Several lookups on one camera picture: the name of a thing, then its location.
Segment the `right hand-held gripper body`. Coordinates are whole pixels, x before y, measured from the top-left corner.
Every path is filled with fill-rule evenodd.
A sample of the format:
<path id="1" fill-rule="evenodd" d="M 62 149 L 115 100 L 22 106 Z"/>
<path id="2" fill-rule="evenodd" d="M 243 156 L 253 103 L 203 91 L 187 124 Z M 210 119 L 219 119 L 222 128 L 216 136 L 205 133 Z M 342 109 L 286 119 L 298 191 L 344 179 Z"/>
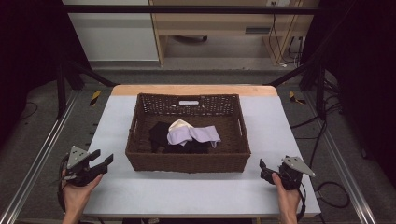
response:
<path id="1" fill-rule="evenodd" d="M 286 156 L 282 159 L 282 164 L 279 166 L 279 176 L 286 190 L 299 189 L 303 174 L 311 177 L 316 176 L 312 169 L 300 157 Z"/>

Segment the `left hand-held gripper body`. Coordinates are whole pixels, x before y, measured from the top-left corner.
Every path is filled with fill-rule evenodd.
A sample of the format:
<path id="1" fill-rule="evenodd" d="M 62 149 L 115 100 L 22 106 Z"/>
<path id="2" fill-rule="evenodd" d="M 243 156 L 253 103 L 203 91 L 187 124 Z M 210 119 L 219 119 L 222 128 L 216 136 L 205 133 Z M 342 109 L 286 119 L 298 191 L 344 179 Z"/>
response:
<path id="1" fill-rule="evenodd" d="M 68 160 L 66 163 L 66 171 L 64 180 L 77 187 L 84 187 L 91 183 L 100 174 L 106 174 L 106 171 L 95 171 L 90 166 L 89 155 L 91 153 L 72 146 L 70 153 L 68 154 Z"/>

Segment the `person's right hand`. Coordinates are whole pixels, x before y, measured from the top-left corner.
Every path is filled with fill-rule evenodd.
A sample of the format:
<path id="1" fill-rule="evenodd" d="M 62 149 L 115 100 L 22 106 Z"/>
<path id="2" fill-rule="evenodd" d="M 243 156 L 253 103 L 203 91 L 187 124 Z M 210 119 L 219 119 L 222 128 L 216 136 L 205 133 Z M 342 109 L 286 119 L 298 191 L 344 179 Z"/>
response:
<path id="1" fill-rule="evenodd" d="M 286 190 L 283 187 L 280 177 L 276 173 L 272 173 L 272 178 L 277 189 L 278 206 L 281 216 L 285 218 L 296 217 L 298 205 L 300 203 L 299 191 Z"/>

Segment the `person's left hand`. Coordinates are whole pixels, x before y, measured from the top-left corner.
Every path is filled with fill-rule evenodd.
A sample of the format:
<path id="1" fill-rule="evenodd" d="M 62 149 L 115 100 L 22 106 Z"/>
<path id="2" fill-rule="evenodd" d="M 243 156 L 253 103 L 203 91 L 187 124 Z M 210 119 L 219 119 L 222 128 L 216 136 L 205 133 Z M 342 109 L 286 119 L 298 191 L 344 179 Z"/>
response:
<path id="1" fill-rule="evenodd" d="M 84 187 L 76 187 L 74 185 L 69 185 L 65 180 L 62 181 L 66 217 L 80 218 L 90 199 L 92 191 L 101 182 L 102 178 L 103 175 L 99 175 Z"/>

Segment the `yellow black floor tape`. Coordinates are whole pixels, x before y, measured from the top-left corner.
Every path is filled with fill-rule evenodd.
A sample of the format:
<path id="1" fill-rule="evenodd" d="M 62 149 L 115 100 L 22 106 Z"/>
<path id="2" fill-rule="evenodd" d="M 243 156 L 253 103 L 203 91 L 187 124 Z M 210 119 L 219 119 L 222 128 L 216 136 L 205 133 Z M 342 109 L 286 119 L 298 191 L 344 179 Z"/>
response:
<path id="1" fill-rule="evenodd" d="M 91 98 L 91 100 L 90 100 L 89 106 L 94 106 L 94 105 L 96 104 L 96 102 L 97 102 L 97 100 L 98 100 L 100 94 L 101 94 L 101 91 L 95 91 L 95 92 L 93 93 L 92 98 Z"/>
<path id="2" fill-rule="evenodd" d="M 293 91 L 290 91 L 290 101 L 294 102 L 294 103 L 297 103 L 297 104 L 300 104 L 300 105 L 305 105 L 306 104 L 306 100 L 297 99 Z"/>

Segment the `black cloth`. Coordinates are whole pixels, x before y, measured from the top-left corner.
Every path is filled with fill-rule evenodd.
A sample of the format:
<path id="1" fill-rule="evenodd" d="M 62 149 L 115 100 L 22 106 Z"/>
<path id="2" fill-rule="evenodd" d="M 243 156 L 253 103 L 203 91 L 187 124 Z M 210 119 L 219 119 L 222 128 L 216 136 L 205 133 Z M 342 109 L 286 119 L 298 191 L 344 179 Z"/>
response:
<path id="1" fill-rule="evenodd" d="M 185 143 L 171 145 L 168 141 L 168 128 L 170 123 L 157 122 L 149 133 L 149 141 L 152 153 L 176 153 L 176 154 L 207 154 L 209 143 L 200 143 L 195 139 L 187 140 Z"/>

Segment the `lavender cloth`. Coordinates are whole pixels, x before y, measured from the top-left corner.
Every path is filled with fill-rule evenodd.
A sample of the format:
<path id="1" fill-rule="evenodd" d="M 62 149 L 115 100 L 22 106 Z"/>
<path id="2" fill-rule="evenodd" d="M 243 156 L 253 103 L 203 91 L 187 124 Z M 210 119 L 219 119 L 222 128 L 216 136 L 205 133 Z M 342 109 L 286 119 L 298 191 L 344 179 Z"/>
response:
<path id="1" fill-rule="evenodd" d="M 169 145 L 185 146 L 188 142 L 196 140 L 199 143 L 210 143 L 213 148 L 221 141 L 215 126 L 192 128 L 182 126 L 173 128 L 167 134 Z"/>

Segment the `black metal stand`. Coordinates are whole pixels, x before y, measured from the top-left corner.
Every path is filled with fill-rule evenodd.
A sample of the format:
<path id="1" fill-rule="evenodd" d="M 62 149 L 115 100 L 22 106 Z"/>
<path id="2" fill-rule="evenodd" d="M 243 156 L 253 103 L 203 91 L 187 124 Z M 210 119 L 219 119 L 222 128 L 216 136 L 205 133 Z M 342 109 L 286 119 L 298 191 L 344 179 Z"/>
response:
<path id="1" fill-rule="evenodd" d="M 90 68 L 84 67 L 73 61 L 60 63 L 56 69 L 57 74 L 57 92 L 58 92 L 58 115 L 60 119 L 66 111 L 65 82 L 68 81 L 73 90 L 81 90 L 84 87 L 84 81 L 80 74 L 87 75 L 104 84 L 107 87 L 115 87 L 117 83 L 112 82 L 99 74 L 93 72 Z"/>
<path id="2" fill-rule="evenodd" d="M 324 101 L 324 79 L 325 79 L 325 68 L 322 65 L 321 60 L 310 59 L 303 65 L 295 68 L 288 72 L 286 75 L 275 79 L 269 83 L 265 83 L 265 86 L 277 87 L 280 84 L 286 82 L 292 77 L 302 75 L 300 81 L 300 89 L 302 91 L 310 90 L 314 84 L 316 84 L 316 112 L 322 120 L 326 119 L 325 101 Z"/>

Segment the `brown woven basket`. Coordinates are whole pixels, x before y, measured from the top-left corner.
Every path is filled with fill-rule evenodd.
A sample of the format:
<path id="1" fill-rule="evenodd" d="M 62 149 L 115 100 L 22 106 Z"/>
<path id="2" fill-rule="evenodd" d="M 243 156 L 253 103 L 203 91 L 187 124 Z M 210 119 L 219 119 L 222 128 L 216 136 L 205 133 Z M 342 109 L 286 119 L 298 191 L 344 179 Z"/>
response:
<path id="1" fill-rule="evenodd" d="M 221 141 L 216 148 L 209 144 L 207 154 L 152 153 L 149 130 L 177 119 L 195 128 L 215 126 Z M 138 94 L 125 155 L 136 171 L 243 172 L 250 149 L 239 96 Z"/>

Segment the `cream cloth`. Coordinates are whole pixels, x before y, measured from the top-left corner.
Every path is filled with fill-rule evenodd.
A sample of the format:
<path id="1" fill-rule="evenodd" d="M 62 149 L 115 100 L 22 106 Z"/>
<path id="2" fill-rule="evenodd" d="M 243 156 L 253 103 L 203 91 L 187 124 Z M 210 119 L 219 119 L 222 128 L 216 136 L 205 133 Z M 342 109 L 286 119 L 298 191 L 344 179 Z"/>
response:
<path id="1" fill-rule="evenodd" d="M 189 128 L 192 128 L 191 124 L 189 124 L 187 121 L 183 119 L 177 119 L 169 126 L 168 131 L 171 132 L 176 129 L 189 129 Z"/>

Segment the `pale grey table mat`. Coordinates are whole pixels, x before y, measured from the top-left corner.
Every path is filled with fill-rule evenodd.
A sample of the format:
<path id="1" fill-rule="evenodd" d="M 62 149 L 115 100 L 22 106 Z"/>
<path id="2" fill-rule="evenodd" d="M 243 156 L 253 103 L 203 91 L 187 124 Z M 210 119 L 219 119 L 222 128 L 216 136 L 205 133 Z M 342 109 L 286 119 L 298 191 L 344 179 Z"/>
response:
<path id="1" fill-rule="evenodd" d="M 276 187 L 261 179 L 259 163 L 275 169 L 300 150 L 277 96 L 240 99 L 251 151 L 241 173 L 137 172 L 125 155 L 135 97 L 110 96 L 90 145 L 112 155 L 107 174 L 92 192 L 92 217 L 275 217 Z"/>

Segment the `black curtain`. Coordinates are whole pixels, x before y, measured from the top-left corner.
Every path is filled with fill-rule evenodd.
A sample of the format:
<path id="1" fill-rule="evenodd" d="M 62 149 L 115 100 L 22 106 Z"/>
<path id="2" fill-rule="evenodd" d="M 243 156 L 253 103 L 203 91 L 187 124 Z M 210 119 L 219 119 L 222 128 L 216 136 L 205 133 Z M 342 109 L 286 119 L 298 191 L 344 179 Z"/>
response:
<path id="1" fill-rule="evenodd" d="M 361 141 L 396 187 L 396 0 L 356 0 L 326 52 Z"/>
<path id="2" fill-rule="evenodd" d="M 11 136 L 24 110 L 28 93 L 56 79 L 57 63 L 38 30 L 49 29 L 71 60 L 88 67 L 69 15 L 42 6 L 63 0 L 0 0 L 0 147 Z"/>

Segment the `white cabinet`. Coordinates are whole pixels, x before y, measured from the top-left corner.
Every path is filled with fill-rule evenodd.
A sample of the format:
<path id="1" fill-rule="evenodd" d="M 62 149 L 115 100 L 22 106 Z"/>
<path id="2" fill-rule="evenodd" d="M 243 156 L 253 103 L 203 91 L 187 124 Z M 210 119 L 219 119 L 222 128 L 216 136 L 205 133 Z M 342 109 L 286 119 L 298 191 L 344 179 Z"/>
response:
<path id="1" fill-rule="evenodd" d="M 70 13 L 90 62 L 158 61 L 150 14 Z"/>

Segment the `light wooden desk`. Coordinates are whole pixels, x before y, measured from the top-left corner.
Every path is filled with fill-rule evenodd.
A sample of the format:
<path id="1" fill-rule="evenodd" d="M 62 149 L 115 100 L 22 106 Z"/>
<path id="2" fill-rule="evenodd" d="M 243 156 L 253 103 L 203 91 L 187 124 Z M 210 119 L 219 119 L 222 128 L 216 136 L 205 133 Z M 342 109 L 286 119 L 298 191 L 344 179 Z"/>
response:
<path id="1" fill-rule="evenodd" d="M 148 0 L 152 6 L 316 7 L 319 0 Z M 287 62 L 294 37 L 307 35 L 311 15 L 162 14 L 151 15 L 159 61 L 170 36 L 259 36 L 274 65 Z"/>

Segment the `aluminium floor rail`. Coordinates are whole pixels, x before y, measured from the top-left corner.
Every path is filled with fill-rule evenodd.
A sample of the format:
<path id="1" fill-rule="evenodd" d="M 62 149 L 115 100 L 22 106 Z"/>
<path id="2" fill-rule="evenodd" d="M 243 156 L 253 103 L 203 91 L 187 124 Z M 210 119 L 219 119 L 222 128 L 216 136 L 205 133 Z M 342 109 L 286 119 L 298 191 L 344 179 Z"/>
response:
<path id="1" fill-rule="evenodd" d="M 44 164 L 61 135 L 64 125 L 66 124 L 79 96 L 80 91 L 71 91 L 63 114 L 55 120 L 46 140 L 35 156 L 35 159 L 22 180 L 17 192 L 8 204 L 5 212 L 0 216 L 0 224 L 14 224 L 16 221 L 41 173 L 41 170 L 43 169 Z"/>
<path id="2" fill-rule="evenodd" d="M 327 112 L 326 128 L 323 131 L 321 130 L 323 120 L 315 119 L 313 122 L 313 128 L 320 132 L 316 155 L 313 159 L 313 168 L 318 171 L 314 187 L 316 189 L 322 182 L 336 182 L 346 189 L 350 203 L 345 208 L 336 208 L 318 200 L 323 218 L 329 223 L 376 224 L 373 211 L 363 196 L 358 180 L 342 157 L 342 143 L 336 143 L 342 138 L 335 136 L 335 132 L 332 131 L 332 128 L 337 125 L 339 116 L 339 99 L 335 94 L 326 92 L 324 101 L 326 108 L 332 109 Z"/>

